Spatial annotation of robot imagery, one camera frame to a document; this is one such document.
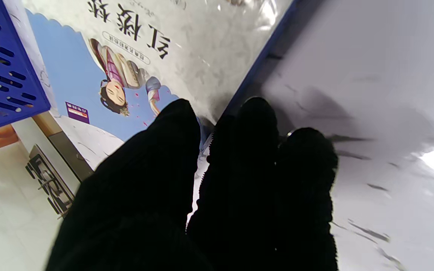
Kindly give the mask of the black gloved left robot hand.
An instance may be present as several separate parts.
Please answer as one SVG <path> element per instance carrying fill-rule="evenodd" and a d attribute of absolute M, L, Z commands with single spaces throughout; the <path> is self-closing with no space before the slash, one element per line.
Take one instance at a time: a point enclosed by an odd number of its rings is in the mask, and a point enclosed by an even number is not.
<path fill-rule="evenodd" d="M 200 127 L 167 105 L 84 180 L 47 271 L 337 271 L 330 195 L 339 158 L 313 128 L 280 140 L 252 97 L 212 134 L 191 218 Z"/>

